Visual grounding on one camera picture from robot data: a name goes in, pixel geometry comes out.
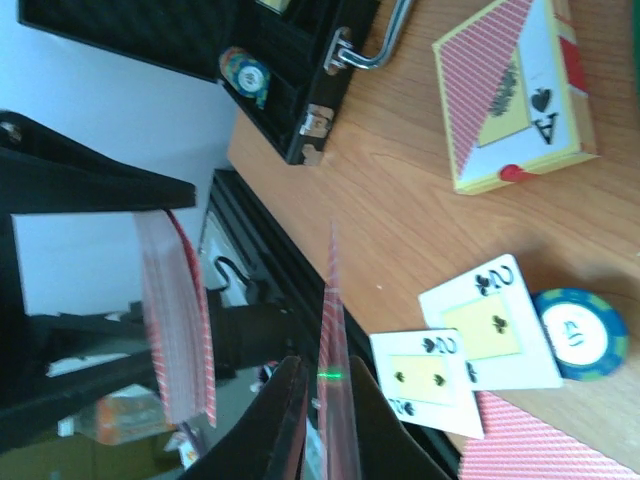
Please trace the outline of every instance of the wooden table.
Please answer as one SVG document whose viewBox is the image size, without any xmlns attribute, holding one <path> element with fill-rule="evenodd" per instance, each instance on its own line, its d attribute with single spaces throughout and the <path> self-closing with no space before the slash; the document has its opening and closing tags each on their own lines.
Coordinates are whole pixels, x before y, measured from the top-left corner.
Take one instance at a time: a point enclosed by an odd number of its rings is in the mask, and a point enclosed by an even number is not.
<svg viewBox="0 0 640 480">
<path fill-rule="evenodd" d="M 619 373 L 500 394 L 640 471 L 640 125 L 631 0 L 571 2 L 602 158 L 466 197 L 452 189 L 431 44 L 488 3 L 417 0 L 391 64 L 355 74 L 319 167 L 287 166 L 242 114 L 229 156 L 323 276 L 329 224 L 337 222 L 344 300 L 368 333 L 424 327 L 419 293 L 505 252 L 517 256 L 531 291 L 602 293 L 632 334 Z M 383 1 L 369 53 L 381 44 L 392 4 Z"/>
</svg>

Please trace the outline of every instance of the case handle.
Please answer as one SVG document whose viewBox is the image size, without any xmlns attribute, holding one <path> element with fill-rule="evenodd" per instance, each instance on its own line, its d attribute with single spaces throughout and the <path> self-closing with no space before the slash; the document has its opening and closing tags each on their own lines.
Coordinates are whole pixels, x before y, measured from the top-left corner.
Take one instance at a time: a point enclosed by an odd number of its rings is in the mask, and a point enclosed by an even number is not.
<svg viewBox="0 0 640 480">
<path fill-rule="evenodd" d="M 364 55 L 354 52 L 353 45 L 350 42 L 351 29 L 348 27 L 340 27 L 337 29 L 324 62 L 325 71 L 329 75 L 335 75 L 340 70 L 347 68 L 348 65 L 364 70 L 372 70 L 385 65 L 391 58 L 400 32 L 402 32 L 402 28 L 409 16 L 412 4 L 413 0 L 396 1 L 382 48 L 375 57 L 365 57 Z"/>
</svg>

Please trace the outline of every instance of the deck of cards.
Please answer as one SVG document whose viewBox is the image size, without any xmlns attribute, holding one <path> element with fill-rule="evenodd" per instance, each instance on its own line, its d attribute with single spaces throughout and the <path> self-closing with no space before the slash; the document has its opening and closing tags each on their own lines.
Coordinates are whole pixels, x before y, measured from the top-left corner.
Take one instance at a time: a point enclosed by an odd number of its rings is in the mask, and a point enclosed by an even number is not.
<svg viewBox="0 0 640 480">
<path fill-rule="evenodd" d="M 433 48 L 458 193 L 597 156 L 567 0 L 497 0 Z"/>
<path fill-rule="evenodd" d="M 562 386 L 513 255 L 419 301 L 429 330 L 370 337 L 380 389 L 400 420 L 483 438 L 474 392 Z"/>
</svg>

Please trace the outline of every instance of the black case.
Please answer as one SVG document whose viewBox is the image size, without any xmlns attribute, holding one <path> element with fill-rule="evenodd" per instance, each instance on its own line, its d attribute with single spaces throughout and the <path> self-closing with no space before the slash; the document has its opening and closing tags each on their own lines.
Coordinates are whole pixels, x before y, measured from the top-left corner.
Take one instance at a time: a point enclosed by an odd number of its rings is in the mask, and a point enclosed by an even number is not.
<svg viewBox="0 0 640 480">
<path fill-rule="evenodd" d="M 289 164 L 317 164 L 353 69 L 325 72 L 334 32 L 360 50 L 378 0 L 292 0 L 283 15 L 255 0 L 20 0 L 24 25 L 208 81 L 222 81 Z M 230 46 L 271 72 L 264 110 L 220 74 Z"/>
</svg>

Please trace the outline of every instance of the silver latch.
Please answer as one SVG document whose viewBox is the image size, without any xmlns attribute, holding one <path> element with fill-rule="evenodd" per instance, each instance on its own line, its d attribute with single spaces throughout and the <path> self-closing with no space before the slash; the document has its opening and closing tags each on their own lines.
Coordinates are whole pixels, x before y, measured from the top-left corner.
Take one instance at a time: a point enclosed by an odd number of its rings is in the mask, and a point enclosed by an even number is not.
<svg viewBox="0 0 640 480">
<path fill-rule="evenodd" d="M 307 118 L 300 127 L 300 135 L 313 138 L 327 138 L 333 126 L 335 112 L 329 107 L 309 104 Z"/>
<path fill-rule="evenodd" d="M 325 71 L 329 75 L 335 75 L 340 70 L 347 68 L 348 65 L 365 70 L 385 65 L 391 58 L 412 4 L 413 0 L 397 0 L 389 20 L 389 27 L 387 28 L 382 48 L 375 57 L 365 57 L 354 52 L 351 44 L 351 30 L 348 27 L 337 29 L 324 61 Z"/>
</svg>

